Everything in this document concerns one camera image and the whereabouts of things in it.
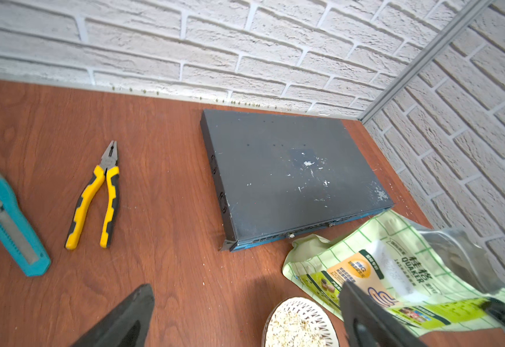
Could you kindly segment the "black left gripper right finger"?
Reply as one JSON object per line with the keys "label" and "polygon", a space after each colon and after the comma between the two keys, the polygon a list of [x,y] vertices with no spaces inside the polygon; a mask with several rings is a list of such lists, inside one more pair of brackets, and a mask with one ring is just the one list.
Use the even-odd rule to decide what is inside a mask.
{"label": "black left gripper right finger", "polygon": [[339,303],[350,346],[425,345],[354,283],[343,283]]}

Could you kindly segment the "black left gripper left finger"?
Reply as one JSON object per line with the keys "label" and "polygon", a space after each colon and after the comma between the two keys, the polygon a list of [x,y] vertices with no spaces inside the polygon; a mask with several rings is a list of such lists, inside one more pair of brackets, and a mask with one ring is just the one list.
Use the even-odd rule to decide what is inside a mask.
{"label": "black left gripper left finger", "polygon": [[72,346],[144,346],[154,306],[152,286],[142,284]]}

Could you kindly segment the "green oats bag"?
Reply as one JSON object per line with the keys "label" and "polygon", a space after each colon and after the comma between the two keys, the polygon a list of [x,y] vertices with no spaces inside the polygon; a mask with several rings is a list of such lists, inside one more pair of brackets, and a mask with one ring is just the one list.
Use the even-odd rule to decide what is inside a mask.
{"label": "green oats bag", "polygon": [[481,305],[505,304],[505,289],[490,294],[477,289],[437,250],[419,225],[387,211],[347,237],[296,239],[282,273],[339,319],[339,294],[344,283],[352,283],[417,337],[499,327]]}

